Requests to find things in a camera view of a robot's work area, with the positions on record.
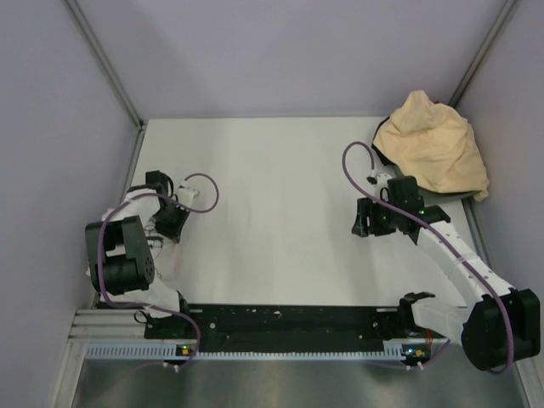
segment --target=crumpled fabric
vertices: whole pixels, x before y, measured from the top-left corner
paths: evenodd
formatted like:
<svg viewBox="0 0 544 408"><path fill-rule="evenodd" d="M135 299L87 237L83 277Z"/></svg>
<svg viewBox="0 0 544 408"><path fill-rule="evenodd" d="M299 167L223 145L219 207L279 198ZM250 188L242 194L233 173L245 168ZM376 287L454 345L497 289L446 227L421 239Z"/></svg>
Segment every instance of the crumpled fabric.
<svg viewBox="0 0 544 408"><path fill-rule="evenodd" d="M423 91L410 93L377 131L374 146L404 175L437 193L477 191L489 195L489 179L473 127L455 109L435 104Z"/></svg>

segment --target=purple hose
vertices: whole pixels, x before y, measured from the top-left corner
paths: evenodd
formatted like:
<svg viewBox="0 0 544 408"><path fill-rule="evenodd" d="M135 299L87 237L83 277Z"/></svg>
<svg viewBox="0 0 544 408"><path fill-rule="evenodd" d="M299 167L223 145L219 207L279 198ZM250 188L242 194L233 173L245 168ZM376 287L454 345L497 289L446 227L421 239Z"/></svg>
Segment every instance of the purple hose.
<svg viewBox="0 0 544 408"><path fill-rule="evenodd" d="M187 320L195 328L195 331L196 331L196 347L193 350L193 352L189 355L189 358L183 363L183 365L182 365L183 367L187 366L195 358L196 353L198 352L198 348L201 345L202 333L201 333L200 327L187 314L183 314L183 313L177 312L175 310L165 309L165 308L162 308L161 306L155 306L154 304L149 304L149 303L144 303L144 302L124 303L124 304L119 304L119 303L113 302L110 299L110 296L108 295L108 292L106 291L105 281L104 281L104 265L103 265L103 262L104 262L104 259L103 259L103 257L104 257L104 234L105 234L106 226L108 225L108 223L111 221L112 218L114 218L124 207L131 204L132 201L139 200L140 198L143 198L143 197L159 197L159 198L162 198L165 201L172 202L177 207L181 207L186 211L191 211L193 213L199 213L199 214L209 213L219 203L219 187L218 187L217 183L215 182L215 180L213 180L213 178L211 178L210 176L208 176L207 174L204 174L204 173L191 174L191 175L187 176L185 178L185 180L192 179L193 177L196 177L196 176L204 177L204 178L210 180L210 182L212 182L212 184L213 184L213 188L215 189L216 197L215 197L215 202L212 204L211 207L206 208L204 210L200 210L200 209L189 208L187 206L184 206L180 202L175 201L174 199L168 197L167 195L157 194L157 193L138 194L138 195L135 195L134 197L132 197L129 201L122 202L115 210L113 210L112 212L110 212L107 215L104 222L102 223L102 226L100 227L99 242L98 242L98 261L97 261L98 274L97 275L99 277L100 293L102 294L102 296L104 297L105 302L109 306L111 306L112 308L116 308L116 309L131 309L131 308L135 308L135 307L149 307L150 309L158 310L160 312L169 313L171 315L181 317L182 319Z"/></svg>
<svg viewBox="0 0 544 408"><path fill-rule="evenodd" d="M425 221L423 221L423 220L419 219L418 217L410 214L409 212L406 212L404 210L401 210L400 208L392 206L388 202L382 201L379 198L371 195L370 193L364 191L355 182L355 180L349 174L348 167L346 165L346 157L348 155L348 152L355 145L363 146L366 150L369 151L369 153L371 155L372 168L374 168L374 158L372 156L371 149L370 149L370 147L368 147L368 145L366 145L365 143L360 142L360 141L355 141L355 142L352 142L352 143L348 144L348 146L346 147L346 149L343 151L343 154L342 154L342 169L343 169L343 173L346 175L346 178L349 180L351 185L353 185L355 187L355 189L357 191L359 191L363 196L365 196L367 198L370 198L372 201L377 202L381 206L384 206L384 207L388 208L391 211L395 211L396 213L398 213L400 215L404 215L405 217L411 219L415 223L420 224L423 228L431 231L433 234L436 235L437 238L439 238L442 242L444 242L444 245L451 251L451 253L453 253L453 255L456 258L461 259L462 258L461 254L450 244L450 242L448 240L446 240L446 238L442 234L440 234L430 224L427 224ZM512 366L513 366L513 333L512 333L512 326L511 326L511 323L510 323L510 318L508 317L507 308L504 306L504 303L502 302L501 297L495 291L495 289L493 289L493 287L487 282L487 280L485 280L484 277L470 263L463 260L462 264L463 264L463 266L465 268L467 268L476 277L476 279L478 279L478 281L480 281L480 283L485 287L485 289L487 289L487 291L495 299L496 304L499 307L499 310L501 311L501 315L502 315L502 318L504 320L504 326L506 327L506 332L507 332L507 343L508 343L507 363L505 364L505 366L501 370L499 370L499 371L489 370L489 373L491 373L493 375L496 375L496 376L502 376L502 375L506 374L507 372L509 372L510 369L512 368ZM437 357L438 357L439 354L441 354L443 349L444 349L444 347L442 347L440 349L440 351L436 355Z"/></svg>

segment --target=purple cable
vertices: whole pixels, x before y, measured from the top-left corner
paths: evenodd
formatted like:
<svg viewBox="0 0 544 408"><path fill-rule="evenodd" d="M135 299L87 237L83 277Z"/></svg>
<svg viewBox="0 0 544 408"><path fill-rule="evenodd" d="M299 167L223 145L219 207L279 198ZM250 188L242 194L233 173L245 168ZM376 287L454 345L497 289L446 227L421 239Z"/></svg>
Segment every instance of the purple cable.
<svg viewBox="0 0 544 408"><path fill-rule="evenodd" d="M144 197L159 197L159 198L162 198L165 201L172 202L177 207L181 207L184 210L191 211L193 213L199 213L199 214L209 213L219 203L219 187L218 187L217 183L215 182L215 180L213 178L211 178L210 176L208 176L207 174L204 174L204 173L191 174L191 175L189 175L189 176L187 176L185 178L185 181L187 181L189 179L192 179L193 177L196 177L196 176L204 177L205 179L210 180L210 182L212 182L212 184L213 184L213 188L215 189L216 196L215 196L215 202L212 204L211 207L206 208L204 210L200 210L200 209L196 209L196 208L187 207L187 206L181 204L180 202L175 201L173 198L168 197L167 195L157 194L157 193L138 194L138 195L135 195L134 197L132 197L129 201L122 202L116 209L114 209L112 212L110 212L107 215L104 222L102 223L102 226L100 227L99 242L98 242L98 257L97 257L98 258L98 260L97 260L98 274L97 275L99 277L100 293L102 294L102 296L104 297L105 302L109 306L111 306L112 308L116 308L116 309L131 309L131 308L135 308L135 307L149 307L150 309L158 310L160 312L169 313L171 315L181 317L182 319L187 320L195 328L195 331L196 331L196 347L193 350L193 352L189 355L189 358L181 365L183 367L187 366L195 358L196 353L198 352L198 349L199 349L199 347L201 345L202 333L201 333L200 327L187 314L183 314L183 313L177 312L175 310L166 309L166 308L163 308L161 306L155 306L154 304L145 303L145 302L124 303L124 304L119 304L119 303L113 302L110 299L110 296L108 295L108 292L106 291L105 281L104 281L104 265L103 265L103 262L104 262L104 259L103 259L103 257L104 257L104 234L105 234L106 226L108 225L108 223L111 221L112 218L114 218L124 207L131 204L132 201L136 201L136 200L139 200L140 198L144 198Z"/></svg>
<svg viewBox="0 0 544 408"><path fill-rule="evenodd" d="M462 259L461 254L453 247L453 245L451 245L450 242L448 240L446 240L446 238L442 234L440 234L435 228L433 228L430 224L427 224L425 221L423 221L422 219L419 219L418 217L410 214L409 212L406 212L404 210L401 210L400 208L392 206L388 202L382 201L379 198L375 197L374 195L371 195L367 191L364 191L355 182L355 180L349 174L348 167L346 165L346 157L348 155L348 152L351 150L351 148L356 146L356 145L363 146L366 150L368 150L368 152L371 155L372 169L374 168L374 157L372 156L371 149L370 149L370 147L368 147L368 145L366 145L365 143L360 142L360 141L355 141L355 142L351 142L350 144L348 144L348 146L346 146L346 149L343 151L343 154L342 154L342 169L343 169L343 173L345 174L346 178L349 180L351 185L353 185L355 187L355 189L357 191L359 191L363 196L365 196L367 198L370 198L372 201L377 202L381 206L386 207L391 211L395 211L396 213L398 213L400 215L404 215L405 217L411 219L415 223L420 224L423 228L431 231L434 235L436 235L436 237L439 240L444 242L444 245L451 251L451 253L453 253L453 255L456 258ZM496 304L499 307L499 310L501 311L501 315L502 315L502 318L504 320L504 326L506 327L506 332L507 332L507 344L508 344L507 363L504 365L504 367L501 370L499 370L499 371L489 370L489 373L493 374L493 375L496 375L496 376L502 376L502 375L506 374L507 372L509 372L510 369L512 369L512 366L513 366L513 333L512 333L512 325L510 323L510 318L508 317L507 308L504 306L504 302L502 301L499 294L495 291L495 289L493 289L493 287L487 282L487 280L485 280L484 277L470 263L463 260L462 265L465 268L467 268L470 271L470 273L472 273L476 277L476 279L478 279L478 281L485 287L485 289L487 289L487 291L495 299ZM440 349L440 351L437 353L437 356L444 349L444 347L442 347Z"/></svg>

